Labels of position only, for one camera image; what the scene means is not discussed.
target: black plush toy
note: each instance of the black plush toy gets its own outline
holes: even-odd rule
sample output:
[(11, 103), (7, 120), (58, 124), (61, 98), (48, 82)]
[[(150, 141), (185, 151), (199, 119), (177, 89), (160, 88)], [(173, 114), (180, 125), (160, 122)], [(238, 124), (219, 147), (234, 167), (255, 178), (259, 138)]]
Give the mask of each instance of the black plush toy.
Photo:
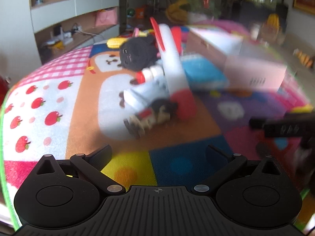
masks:
[(119, 56), (122, 67), (139, 72), (145, 67), (154, 65), (158, 59), (157, 53), (155, 38), (149, 34), (147, 37), (129, 39), (120, 47)]

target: metal screw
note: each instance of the metal screw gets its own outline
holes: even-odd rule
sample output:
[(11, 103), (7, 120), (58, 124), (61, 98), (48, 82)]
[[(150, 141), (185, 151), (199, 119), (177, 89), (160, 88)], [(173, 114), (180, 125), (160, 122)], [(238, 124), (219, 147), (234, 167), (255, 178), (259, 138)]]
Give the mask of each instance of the metal screw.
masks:
[(204, 184), (198, 184), (194, 187), (194, 190), (196, 192), (200, 192), (200, 193), (205, 193), (205, 192), (209, 191), (209, 189), (210, 189), (209, 186), (204, 185)]
[(112, 184), (109, 187), (107, 187), (107, 190), (111, 193), (117, 193), (122, 190), (122, 186), (118, 184)]

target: pink box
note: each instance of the pink box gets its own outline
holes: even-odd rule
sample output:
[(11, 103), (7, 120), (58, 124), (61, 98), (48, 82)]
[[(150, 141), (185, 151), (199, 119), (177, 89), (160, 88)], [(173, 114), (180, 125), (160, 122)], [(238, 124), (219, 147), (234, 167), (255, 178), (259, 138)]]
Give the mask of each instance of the pink box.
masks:
[(196, 52), (229, 79), (228, 89), (277, 91), (287, 66), (265, 48), (222, 31), (190, 29), (186, 52)]

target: red apple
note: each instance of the red apple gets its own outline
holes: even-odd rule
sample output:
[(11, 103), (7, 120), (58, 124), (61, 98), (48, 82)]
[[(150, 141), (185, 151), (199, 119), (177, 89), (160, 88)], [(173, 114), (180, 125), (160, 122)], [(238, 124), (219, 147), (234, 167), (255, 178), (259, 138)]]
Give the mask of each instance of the red apple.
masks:
[(9, 106), (4, 110), (4, 113), (11, 111), (13, 107), (13, 104), (9, 104)]
[(15, 117), (10, 124), (10, 128), (15, 129), (17, 126), (21, 124), (21, 121), (22, 120), (20, 116)]
[(37, 89), (37, 87), (35, 85), (29, 87), (26, 91), (26, 94), (31, 94), (32, 92), (34, 92)]
[(31, 107), (33, 109), (39, 108), (40, 106), (42, 106), (46, 101), (43, 100), (43, 98), (36, 98), (33, 102)]
[(21, 152), (27, 150), (30, 143), (31, 142), (28, 142), (27, 136), (20, 137), (19, 140), (16, 142), (15, 151), (17, 153), (21, 153)]
[(59, 83), (58, 89), (64, 90), (64, 89), (66, 89), (68, 87), (71, 87), (72, 83), (73, 82), (70, 82), (70, 81), (63, 81), (63, 82)]
[(60, 121), (60, 117), (62, 117), (62, 115), (59, 115), (57, 111), (50, 112), (45, 118), (45, 124), (47, 126), (54, 125), (56, 122)]

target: checkered pattern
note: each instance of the checkered pattern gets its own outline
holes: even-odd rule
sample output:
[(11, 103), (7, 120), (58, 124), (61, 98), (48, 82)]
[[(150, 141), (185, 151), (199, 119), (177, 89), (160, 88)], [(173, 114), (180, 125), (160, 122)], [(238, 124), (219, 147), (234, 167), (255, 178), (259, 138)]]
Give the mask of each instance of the checkered pattern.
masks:
[(83, 75), (91, 49), (89, 46), (73, 50), (48, 62), (22, 79), (18, 87), (42, 80)]

